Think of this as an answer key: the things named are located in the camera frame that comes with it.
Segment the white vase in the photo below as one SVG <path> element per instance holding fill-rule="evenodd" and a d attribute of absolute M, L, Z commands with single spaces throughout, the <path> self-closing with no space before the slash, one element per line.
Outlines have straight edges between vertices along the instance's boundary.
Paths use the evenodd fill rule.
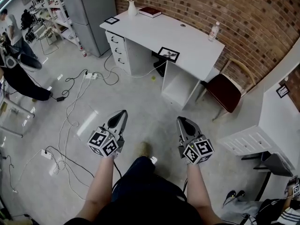
<path fill-rule="evenodd" d="M 135 7 L 135 1 L 129 1 L 128 15 L 134 17 L 137 14 L 137 9 Z"/>

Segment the refrigerator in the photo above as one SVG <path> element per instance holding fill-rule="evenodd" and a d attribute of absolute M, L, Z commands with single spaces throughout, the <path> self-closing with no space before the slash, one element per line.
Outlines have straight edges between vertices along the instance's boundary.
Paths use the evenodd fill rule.
<path fill-rule="evenodd" d="M 83 48 L 99 57 L 110 46 L 105 30 L 99 25 L 109 17 L 116 16 L 114 0 L 64 0 L 72 26 Z"/>

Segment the red book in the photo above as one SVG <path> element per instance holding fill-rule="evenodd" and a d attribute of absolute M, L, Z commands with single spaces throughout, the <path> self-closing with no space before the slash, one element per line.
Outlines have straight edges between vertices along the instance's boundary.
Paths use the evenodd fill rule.
<path fill-rule="evenodd" d="M 161 15 L 161 11 L 151 7 L 144 7 L 139 10 L 139 13 L 152 18 Z"/>

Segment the jeans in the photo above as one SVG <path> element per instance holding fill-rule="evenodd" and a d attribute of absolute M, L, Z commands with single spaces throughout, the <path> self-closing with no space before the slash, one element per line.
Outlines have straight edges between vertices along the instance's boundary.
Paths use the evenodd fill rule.
<path fill-rule="evenodd" d="M 17 41 L 14 45 L 12 45 L 12 47 L 18 50 L 20 53 L 24 53 L 28 56 L 36 58 L 36 55 L 34 54 L 33 50 L 28 45 L 28 43 L 25 42 L 23 37 L 21 37 L 19 41 Z"/>
<path fill-rule="evenodd" d="M 182 190 L 175 184 L 154 174 L 155 166 L 147 157 L 137 158 L 112 192 L 112 202 L 136 192 L 157 191 L 168 193 L 186 201 Z"/>
<path fill-rule="evenodd" d="M 38 87 L 27 75 L 20 64 L 13 68 L 3 67 L 4 78 L 8 84 L 19 93 L 39 101 L 46 101 L 50 98 L 51 92 Z"/>

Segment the brick wall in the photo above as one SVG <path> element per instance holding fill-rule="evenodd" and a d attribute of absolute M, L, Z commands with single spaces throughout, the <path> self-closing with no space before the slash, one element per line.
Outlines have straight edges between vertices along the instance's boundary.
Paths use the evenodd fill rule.
<path fill-rule="evenodd" d="M 298 111 L 300 112 L 300 65 L 298 65 L 288 76 L 288 80 L 282 80 L 280 85 L 286 84 L 290 93 L 291 100 L 296 105 Z"/>
<path fill-rule="evenodd" d="M 118 13 L 128 2 L 116 0 Z M 232 56 L 243 62 L 257 81 L 263 79 L 288 53 L 300 36 L 300 0 L 137 0 L 205 33 L 221 22 L 217 39 L 225 48 L 215 67 Z M 245 86 L 248 79 L 237 67 L 228 75 Z"/>

